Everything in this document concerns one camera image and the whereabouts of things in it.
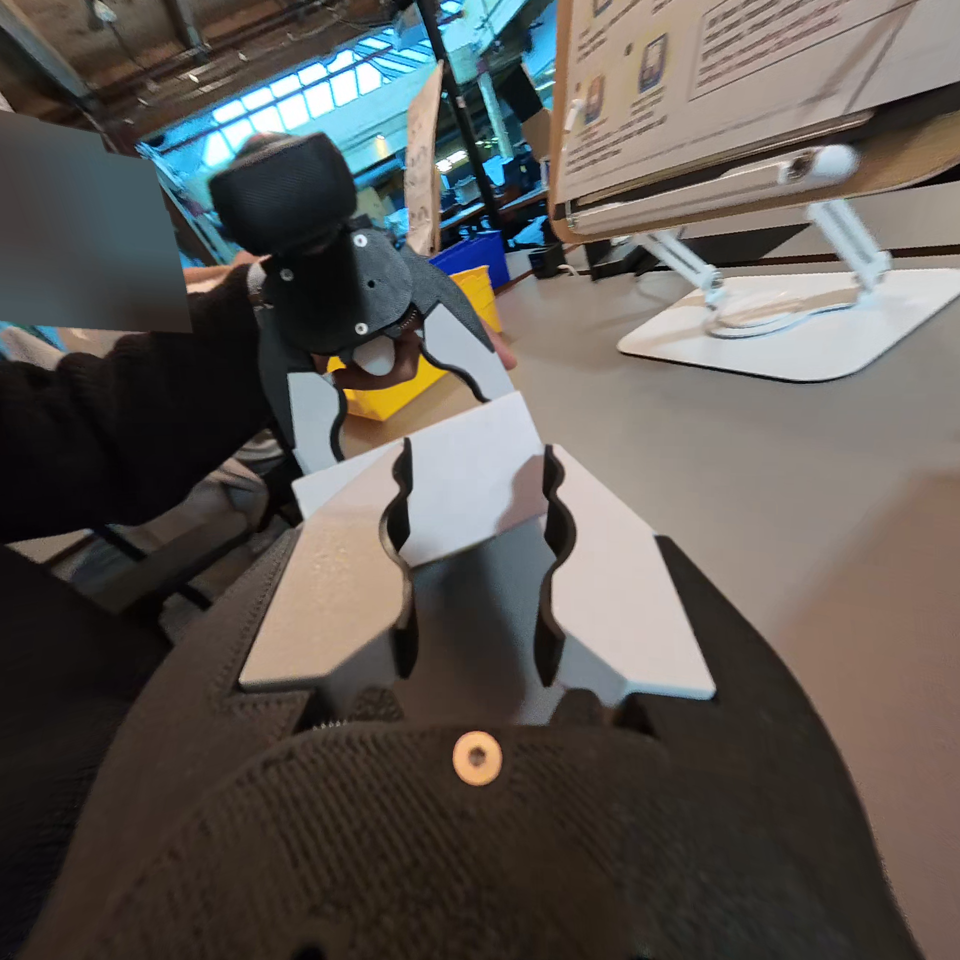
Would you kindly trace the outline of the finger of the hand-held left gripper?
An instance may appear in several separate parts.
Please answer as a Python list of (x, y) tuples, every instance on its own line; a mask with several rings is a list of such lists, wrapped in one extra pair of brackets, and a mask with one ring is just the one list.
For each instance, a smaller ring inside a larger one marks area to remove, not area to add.
[(294, 457), (303, 475), (316, 474), (343, 462), (341, 434), (348, 402), (332, 374), (290, 372), (287, 387)]
[(493, 402), (516, 390), (493, 347), (481, 342), (447, 306), (435, 306), (425, 316), (422, 356), (458, 378), (477, 402)]

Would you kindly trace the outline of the white document stand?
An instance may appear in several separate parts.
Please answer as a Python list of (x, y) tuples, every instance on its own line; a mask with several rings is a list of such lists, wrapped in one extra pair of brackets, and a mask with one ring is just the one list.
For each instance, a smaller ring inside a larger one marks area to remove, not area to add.
[[(848, 201), (847, 183), (868, 168), (865, 152), (823, 145), (783, 152), (689, 186), (571, 210), (584, 236), (630, 231), (694, 290), (623, 337), (620, 354), (791, 383), (852, 376), (958, 300), (956, 268), (895, 269)], [(845, 272), (739, 275), (726, 279), (676, 227), (697, 214), (802, 201), (806, 221)]]

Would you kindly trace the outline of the black office chair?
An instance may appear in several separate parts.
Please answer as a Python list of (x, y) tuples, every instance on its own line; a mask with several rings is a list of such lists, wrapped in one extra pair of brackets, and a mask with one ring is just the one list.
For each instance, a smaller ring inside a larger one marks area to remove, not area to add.
[(205, 612), (270, 545), (272, 532), (296, 524), (293, 481), (300, 475), (291, 454), (228, 460), (156, 520), (93, 528), (67, 581), (130, 620), (160, 620), (174, 599)]

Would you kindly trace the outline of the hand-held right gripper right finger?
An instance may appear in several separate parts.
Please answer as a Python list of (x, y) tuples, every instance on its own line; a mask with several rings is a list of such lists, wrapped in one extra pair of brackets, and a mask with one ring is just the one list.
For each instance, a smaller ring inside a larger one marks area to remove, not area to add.
[(546, 689), (707, 702), (716, 684), (652, 527), (563, 447), (548, 444), (534, 665)]

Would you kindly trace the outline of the person's left forearm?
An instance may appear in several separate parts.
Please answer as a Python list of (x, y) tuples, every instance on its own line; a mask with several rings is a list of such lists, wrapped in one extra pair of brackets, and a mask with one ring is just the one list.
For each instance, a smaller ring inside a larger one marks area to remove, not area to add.
[(129, 334), (52, 370), (2, 363), (3, 545), (149, 522), (269, 425), (249, 270), (188, 295), (191, 332)]

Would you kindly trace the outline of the person's black sweater torso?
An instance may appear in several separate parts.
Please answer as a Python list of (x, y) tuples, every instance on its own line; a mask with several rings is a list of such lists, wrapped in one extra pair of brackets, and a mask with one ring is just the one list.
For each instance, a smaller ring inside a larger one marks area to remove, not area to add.
[(106, 751), (171, 647), (2, 548), (2, 958), (34, 926)]

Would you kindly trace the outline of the brown paper sign board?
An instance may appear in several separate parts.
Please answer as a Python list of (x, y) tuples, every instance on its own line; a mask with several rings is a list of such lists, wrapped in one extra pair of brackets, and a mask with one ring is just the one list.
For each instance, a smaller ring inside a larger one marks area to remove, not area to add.
[(440, 246), (440, 180), (436, 167), (436, 132), (446, 63), (440, 60), (407, 108), (404, 202), (406, 244), (426, 258)]

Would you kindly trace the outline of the person's left hand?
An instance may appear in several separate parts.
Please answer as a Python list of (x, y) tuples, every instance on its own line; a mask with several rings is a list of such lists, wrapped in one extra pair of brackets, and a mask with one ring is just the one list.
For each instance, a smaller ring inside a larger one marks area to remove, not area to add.
[(417, 330), (407, 328), (396, 337), (381, 335), (357, 346), (342, 366), (334, 357), (318, 357), (318, 368), (331, 374), (340, 390), (377, 392), (412, 380), (417, 374), (422, 340)]

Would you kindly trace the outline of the black metal pole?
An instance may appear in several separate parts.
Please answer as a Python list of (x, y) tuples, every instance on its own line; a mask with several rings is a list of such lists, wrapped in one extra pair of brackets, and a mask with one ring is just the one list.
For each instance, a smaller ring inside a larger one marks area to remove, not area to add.
[(446, 94), (450, 110), (461, 134), (462, 145), (474, 174), (484, 210), (486, 210), (487, 220), (492, 229), (501, 232), (503, 222), (500, 216), (498, 202), (495, 198), (491, 182), (483, 167), (481, 154), (475, 139), (471, 114), (467, 109), (466, 100), (452, 70), (449, 51), (439, 27), (435, 5), (431, 1), (415, 1), (414, 5), (419, 12), (435, 60), (441, 67), (442, 89)]

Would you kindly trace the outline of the white cardboard box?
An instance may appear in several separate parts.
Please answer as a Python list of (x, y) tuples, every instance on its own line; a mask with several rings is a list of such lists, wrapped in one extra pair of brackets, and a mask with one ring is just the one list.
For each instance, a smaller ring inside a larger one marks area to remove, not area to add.
[(409, 436), (411, 568), (438, 561), (546, 513), (542, 442), (514, 390)]

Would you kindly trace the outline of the yellow plastic bin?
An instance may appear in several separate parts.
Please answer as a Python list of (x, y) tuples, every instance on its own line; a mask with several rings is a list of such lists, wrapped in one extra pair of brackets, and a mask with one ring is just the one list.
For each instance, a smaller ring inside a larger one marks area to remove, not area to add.
[[(489, 267), (459, 271), (453, 273), (450, 279), (466, 295), (485, 325), (497, 334), (502, 333)], [(385, 423), (447, 374), (445, 370), (422, 359), (418, 363), (415, 377), (410, 381), (385, 390), (346, 390), (347, 413), (352, 417)]]

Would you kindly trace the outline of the blue plastic bin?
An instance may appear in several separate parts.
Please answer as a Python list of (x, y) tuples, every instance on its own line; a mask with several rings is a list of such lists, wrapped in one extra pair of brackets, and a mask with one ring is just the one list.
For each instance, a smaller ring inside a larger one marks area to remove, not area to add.
[(463, 239), (432, 256), (430, 262), (449, 276), (486, 267), (493, 288), (510, 281), (501, 232), (497, 230)]

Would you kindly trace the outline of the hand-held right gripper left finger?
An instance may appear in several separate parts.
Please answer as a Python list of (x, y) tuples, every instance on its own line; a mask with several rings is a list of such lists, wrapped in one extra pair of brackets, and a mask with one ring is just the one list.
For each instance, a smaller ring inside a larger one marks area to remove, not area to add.
[(391, 444), (302, 524), (238, 677), (242, 690), (366, 690), (407, 679), (419, 654), (410, 439)]

